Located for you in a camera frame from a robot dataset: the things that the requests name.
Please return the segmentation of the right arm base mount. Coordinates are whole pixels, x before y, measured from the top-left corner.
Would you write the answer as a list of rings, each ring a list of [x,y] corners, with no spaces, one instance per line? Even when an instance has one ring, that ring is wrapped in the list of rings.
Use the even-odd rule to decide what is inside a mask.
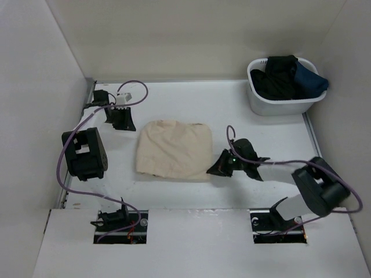
[[[253,241],[255,244],[306,244],[307,238],[303,226],[292,228],[302,223],[301,217],[292,220],[272,220],[269,210],[250,210]]]

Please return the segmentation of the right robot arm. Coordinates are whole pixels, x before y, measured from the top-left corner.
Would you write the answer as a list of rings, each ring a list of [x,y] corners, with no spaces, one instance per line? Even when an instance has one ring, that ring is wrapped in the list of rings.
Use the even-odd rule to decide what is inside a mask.
[[[293,169],[286,164],[273,165],[268,157],[259,157],[249,140],[232,140],[232,149],[224,149],[207,173],[231,177],[234,171],[243,171],[249,178],[260,182],[277,181],[292,184],[299,194],[277,201],[269,212],[270,225],[281,231],[295,218],[306,214],[325,217],[350,196],[351,191],[334,178],[332,168],[320,157],[304,162]]]

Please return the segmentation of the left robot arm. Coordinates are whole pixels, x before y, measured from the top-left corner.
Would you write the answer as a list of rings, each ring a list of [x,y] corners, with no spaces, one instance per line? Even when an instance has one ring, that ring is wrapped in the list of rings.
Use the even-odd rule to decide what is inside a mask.
[[[108,156],[104,148],[99,127],[111,123],[116,110],[107,108],[112,105],[111,93],[105,90],[95,90],[93,101],[84,106],[83,113],[76,133],[66,147],[64,157],[68,172],[77,177],[90,189],[87,195],[94,196],[100,203],[101,210],[92,225],[100,232],[112,229],[124,231],[134,224],[130,219],[128,206],[113,202],[117,194],[112,189],[106,171]]]

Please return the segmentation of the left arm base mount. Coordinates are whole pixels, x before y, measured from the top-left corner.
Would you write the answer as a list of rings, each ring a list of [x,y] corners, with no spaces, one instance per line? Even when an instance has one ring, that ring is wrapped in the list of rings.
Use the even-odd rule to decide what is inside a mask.
[[[146,244],[148,228],[148,211],[140,211],[141,220],[135,211],[117,210],[113,213],[98,213],[97,220],[91,221],[94,226],[94,244]]]

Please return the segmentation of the beige trousers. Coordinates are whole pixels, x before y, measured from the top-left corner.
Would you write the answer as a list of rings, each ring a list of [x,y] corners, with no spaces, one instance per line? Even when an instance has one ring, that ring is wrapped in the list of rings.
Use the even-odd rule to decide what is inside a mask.
[[[135,159],[138,173],[205,182],[212,162],[212,131],[206,124],[155,120],[140,132]]]

